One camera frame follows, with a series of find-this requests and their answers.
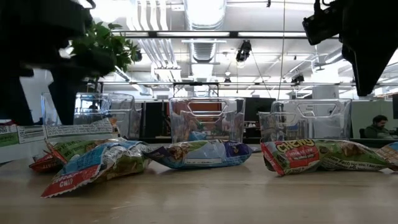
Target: exposed pipe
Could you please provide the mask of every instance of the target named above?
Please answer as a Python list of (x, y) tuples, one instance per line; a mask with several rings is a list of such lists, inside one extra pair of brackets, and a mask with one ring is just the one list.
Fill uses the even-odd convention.
[[(160, 26), (162, 30), (168, 30), (167, 27), (167, 16), (166, 16), (166, 0), (159, 0), (160, 4)], [(173, 63), (174, 68), (178, 68), (177, 59), (175, 58), (174, 50), (172, 47), (172, 41), (170, 39), (165, 39), (165, 47), (170, 53), (170, 60)]]
[[(115, 66), (116, 71), (115, 74), (118, 74), (120, 77), (125, 78), (126, 82), (134, 82), (136, 80), (132, 80), (132, 78), (128, 78), (129, 76), (122, 71), (119, 67)], [(139, 91), (141, 96), (152, 96), (153, 91), (151, 91), (150, 88), (145, 87), (144, 85), (138, 85), (138, 84), (132, 84), (132, 87), (134, 87), (136, 90)]]
[[(158, 31), (159, 26), (157, 25), (157, 16), (156, 16), (156, 0), (149, 0), (150, 3), (150, 25), (152, 26), (153, 30)], [(164, 52), (164, 55), (166, 56), (167, 59), (167, 68), (173, 67), (173, 62), (170, 59), (170, 55), (168, 50), (166, 49), (166, 46), (163, 42), (163, 39), (158, 39), (157, 40), (159, 45), (162, 47), (162, 50)]]
[[(131, 16), (131, 20), (132, 21), (128, 21), (127, 20), (127, 26), (129, 27), (129, 29), (131, 30), (138, 30), (141, 31), (141, 25), (139, 23), (138, 20), (138, 5), (137, 5), (137, 0), (130, 0), (131, 3), (131, 8), (132, 8), (132, 16)], [(151, 60), (151, 62), (155, 63), (155, 65), (159, 68), (162, 66), (162, 64), (157, 61), (157, 59), (154, 57), (154, 52), (152, 51), (149, 43), (147, 40), (142, 40), (139, 39), (138, 40), (139, 45), (144, 49), (144, 51), (147, 53), (149, 59)]]
[[(184, 0), (185, 18), (190, 30), (219, 30), (224, 23), (226, 0)], [(192, 57), (197, 62), (210, 62), (216, 52), (216, 44), (191, 44)]]
[[(150, 30), (147, 22), (147, 1), (146, 0), (140, 0), (141, 2), (141, 26), (144, 28), (144, 30)], [(150, 39), (148, 41), (149, 45), (151, 46), (151, 51), (154, 53), (154, 57), (160, 62), (161, 67), (166, 67), (166, 63), (163, 60), (162, 52), (160, 52), (159, 48), (156, 45), (156, 42), (154, 39)]]

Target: black equipment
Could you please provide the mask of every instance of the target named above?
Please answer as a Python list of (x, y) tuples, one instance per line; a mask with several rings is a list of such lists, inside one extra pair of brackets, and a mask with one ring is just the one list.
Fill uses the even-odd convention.
[(259, 122), (258, 112), (271, 112), (271, 105), (274, 101), (275, 98), (247, 97), (244, 120)]
[(294, 83), (294, 86), (299, 85), (300, 83), (304, 82), (304, 76), (303, 75), (297, 75), (296, 77), (292, 78), (291, 83)]
[(61, 122), (73, 124), (81, 80), (114, 69), (110, 55), (103, 52), (72, 58), (59, 54), (69, 40), (85, 35), (92, 22), (90, 9), (71, 0), (0, 1), (0, 111), (19, 125), (33, 125), (19, 77), (32, 77), (32, 68), (43, 68), (52, 73), (49, 90)]
[(341, 54), (353, 66), (358, 96), (373, 91), (398, 47), (398, 1), (315, 0), (314, 15), (303, 27), (311, 45), (339, 35)]
[(238, 53), (236, 54), (236, 61), (237, 62), (244, 62), (250, 56), (251, 51), (251, 44), (250, 40), (244, 40), (241, 48), (239, 48)]

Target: wooden table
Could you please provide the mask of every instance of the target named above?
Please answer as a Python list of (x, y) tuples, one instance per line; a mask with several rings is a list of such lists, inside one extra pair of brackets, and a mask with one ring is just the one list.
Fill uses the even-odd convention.
[(40, 198), (53, 175), (27, 161), (0, 168), (0, 223), (349, 223), (398, 221), (398, 175), (316, 172), (277, 177), (256, 153), (241, 166), (144, 174)]

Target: office chair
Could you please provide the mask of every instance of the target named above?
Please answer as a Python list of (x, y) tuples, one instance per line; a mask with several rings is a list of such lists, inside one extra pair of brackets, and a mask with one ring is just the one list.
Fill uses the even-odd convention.
[(359, 130), (359, 136), (360, 136), (361, 139), (366, 138), (366, 136), (365, 136), (365, 129), (361, 128), (361, 129)]

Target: clear plastic bin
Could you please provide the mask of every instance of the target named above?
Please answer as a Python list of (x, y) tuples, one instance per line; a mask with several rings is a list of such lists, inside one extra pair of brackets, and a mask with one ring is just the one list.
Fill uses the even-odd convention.
[(349, 139), (351, 100), (275, 101), (271, 113), (259, 113), (266, 141)]
[(134, 97), (119, 93), (78, 93), (74, 124), (91, 124), (103, 118), (116, 118), (122, 137), (139, 138), (141, 104)]
[(172, 142), (242, 141), (244, 98), (171, 98), (169, 105)]
[(42, 117), (45, 125), (61, 124), (50, 93), (42, 93)]

